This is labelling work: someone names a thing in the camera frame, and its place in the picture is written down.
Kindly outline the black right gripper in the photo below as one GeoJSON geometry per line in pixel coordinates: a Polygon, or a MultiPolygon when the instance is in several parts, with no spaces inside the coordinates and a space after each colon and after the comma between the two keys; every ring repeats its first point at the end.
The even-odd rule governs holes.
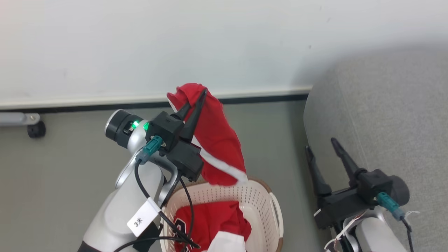
{"type": "MultiPolygon", "coordinates": [[[[379,193],[390,194],[393,188],[393,180],[390,176],[379,169],[368,172],[365,168],[359,167],[336,138],[331,138],[331,144],[336,155],[343,163],[349,177],[349,186],[357,186],[357,194],[366,204],[375,205],[377,202],[375,198],[379,193]]],[[[315,196],[326,197],[331,195],[332,189],[320,173],[310,146],[306,146],[304,151],[315,196]]]]}

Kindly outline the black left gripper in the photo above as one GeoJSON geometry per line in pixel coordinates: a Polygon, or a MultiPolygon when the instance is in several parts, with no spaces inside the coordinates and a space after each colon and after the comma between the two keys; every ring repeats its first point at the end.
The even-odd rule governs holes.
{"type": "Polygon", "coordinates": [[[207,93],[207,89],[204,89],[200,93],[200,96],[195,103],[195,108],[192,110],[188,120],[187,115],[191,109],[189,102],[186,102],[177,112],[174,112],[171,115],[165,111],[159,113],[155,118],[149,121],[145,140],[149,142],[152,137],[161,137],[164,143],[164,146],[162,147],[163,152],[170,152],[173,147],[175,147],[178,143],[178,135],[180,132],[180,138],[182,140],[185,142],[191,142],[198,120],[200,119],[200,114],[205,103],[207,93]]]}

